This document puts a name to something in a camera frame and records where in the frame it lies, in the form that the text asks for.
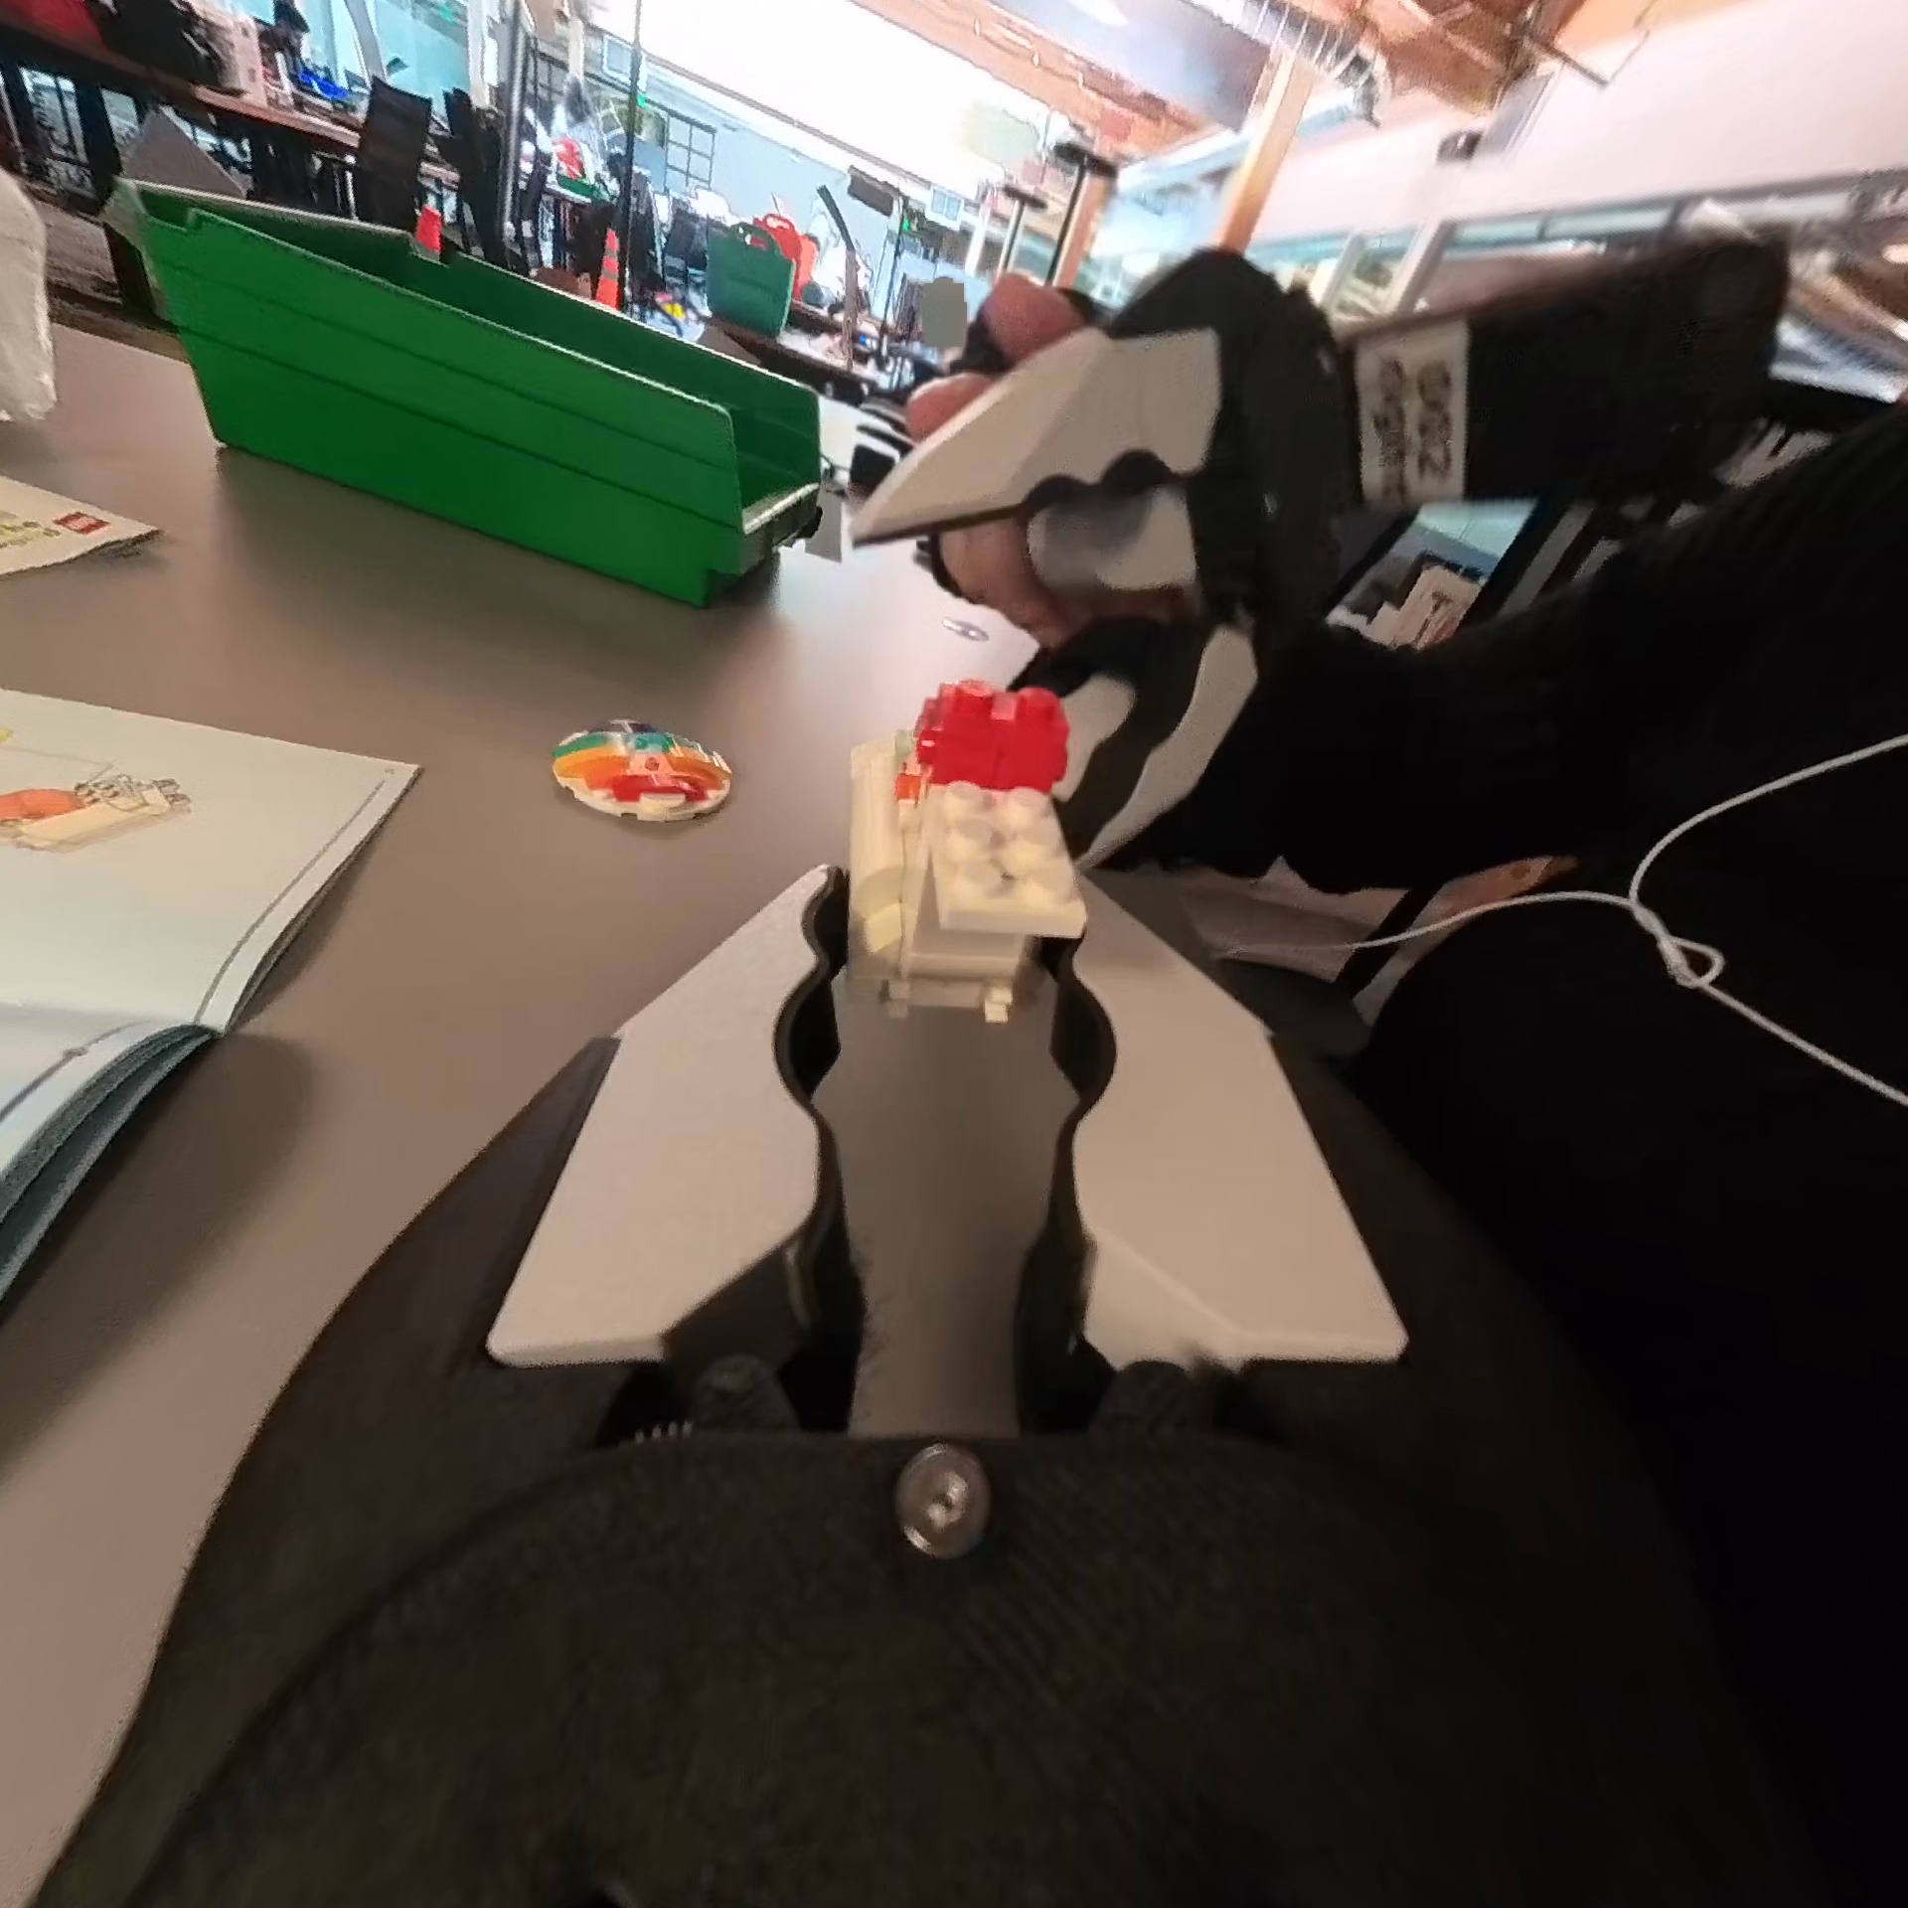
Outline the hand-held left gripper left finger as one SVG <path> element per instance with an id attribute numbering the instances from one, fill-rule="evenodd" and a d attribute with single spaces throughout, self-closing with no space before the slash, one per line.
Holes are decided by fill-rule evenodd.
<path id="1" fill-rule="evenodd" d="M 616 1031 L 495 1362 L 856 1362 L 867 1307 L 817 1111 L 844 964 L 845 872 L 824 863 Z"/>

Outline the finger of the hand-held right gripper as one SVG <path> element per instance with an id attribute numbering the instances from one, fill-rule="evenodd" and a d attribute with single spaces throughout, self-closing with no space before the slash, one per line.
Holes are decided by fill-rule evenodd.
<path id="1" fill-rule="evenodd" d="M 1026 516 L 1085 490 L 1154 490 L 1206 467 L 1224 395 L 1207 325 L 1071 330 L 916 441 L 854 513 L 856 546 Z"/>
<path id="2" fill-rule="evenodd" d="M 1184 481 L 1085 490 L 1031 516 L 1035 578 L 1048 590 L 1196 590 L 1197 537 Z"/>

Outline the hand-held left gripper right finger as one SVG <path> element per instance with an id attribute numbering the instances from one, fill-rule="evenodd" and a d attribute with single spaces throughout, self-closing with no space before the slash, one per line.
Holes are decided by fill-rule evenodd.
<path id="1" fill-rule="evenodd" d="M 1078 1105 L 1020 1273 L 1024 1368 L 1401 1362 L 1271 1035 L 1098 885 L 1056 962 L 1054 1059 Z"/>

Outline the white and red lego model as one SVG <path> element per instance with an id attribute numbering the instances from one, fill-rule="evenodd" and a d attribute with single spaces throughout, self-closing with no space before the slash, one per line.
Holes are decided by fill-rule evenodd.
<path id="1" fill-rule="evenodd" d="M 1008 1023 L 1038 953 L 1083 939 L 1056 812 L 1067 752 L 1048 690 L 956 678 L 849 754 L 845 971 L 890 1016 Z"/>

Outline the lego instruction booklet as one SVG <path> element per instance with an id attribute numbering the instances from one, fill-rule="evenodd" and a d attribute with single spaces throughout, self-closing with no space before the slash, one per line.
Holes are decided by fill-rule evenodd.
<path id="1" fill-rule="evenodd" d="M 2 1289 L 252 991 L 415 767 L 2 695 Z"/>

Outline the round rainbow lego disc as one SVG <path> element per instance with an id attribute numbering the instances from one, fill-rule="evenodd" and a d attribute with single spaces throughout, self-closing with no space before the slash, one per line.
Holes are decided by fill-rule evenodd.
<path id="1" fill-rule="evenodd" d="M 710 818 L 733 791 L 733 769 L 722 754 L 638 719 L 610 719 L 565 735 L 548 769 L 556 787 L 583 807 L 636 822 Z"/>

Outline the person's right hand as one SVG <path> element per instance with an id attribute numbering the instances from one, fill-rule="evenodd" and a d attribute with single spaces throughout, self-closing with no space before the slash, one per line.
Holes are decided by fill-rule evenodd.
<path id="1" fill-rule="evenodd" d="M 1020 273 L 1001 277 L 980 307 L 984 342 L 980 366 L 920 386 L 904 410 L 908 435 L 931 437 L 989 389 L 1001 366 L 1012 368 L 1083 323 L 1075 299 L 1062 290 Z M 1063 600 L 1035 575 L 1026 531 L 1011 518 L 942 531 L 933 564 L 954 598 L 998 613 L 1042 649 L 1067 644 L 1089 621 L 1083 600 Z"/>

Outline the small green bin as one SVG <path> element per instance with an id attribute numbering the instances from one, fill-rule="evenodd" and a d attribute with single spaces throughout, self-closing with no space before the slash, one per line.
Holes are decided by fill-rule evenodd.
<path id="1" fill-rule="evenodd" d="M 794 299 L 794 259 L 760 219 L 710 223 L 702 295 L 712 319 L 774 337 Z"/>

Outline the person's black clothed torso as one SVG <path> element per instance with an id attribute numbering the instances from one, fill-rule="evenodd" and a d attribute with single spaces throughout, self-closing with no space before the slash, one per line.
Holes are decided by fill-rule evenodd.
<path id="1" fill-rule="evenodd" d="M 1903 1108 L 1608 907 L 1469 920 L 1351 1079 L 1630 1422 L 1838 1903 L 1903 1903 Z"/>

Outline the green plastic storage bin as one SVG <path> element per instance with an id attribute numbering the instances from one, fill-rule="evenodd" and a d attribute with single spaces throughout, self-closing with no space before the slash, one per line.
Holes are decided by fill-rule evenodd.
<path id="1" fill-rule="evenodd" d="M 231 451 L 706 607 L 824 518 L 812 389 L 394 226 L 121 180 Z"/>

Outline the small white instruction leaflet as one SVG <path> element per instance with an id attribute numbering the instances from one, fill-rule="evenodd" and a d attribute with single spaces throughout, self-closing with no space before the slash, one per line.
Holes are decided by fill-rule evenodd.
<path id="1" fill-rule="evenodd" d="M 2 577 L 24 577 L 83 557 L 117 557 L 153 541 L 158 531 L 135 518 L 103 513 L 66 494 L 2 475 Z"/>

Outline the clear plastic bag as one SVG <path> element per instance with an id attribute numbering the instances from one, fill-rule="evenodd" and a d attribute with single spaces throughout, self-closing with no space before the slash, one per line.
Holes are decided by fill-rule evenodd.
<path id="1" fill-rule="evenodd" d="M 54 405 L 45 230 L 36 203 L 2 171 L 2 417 L 44 421 Z"/>

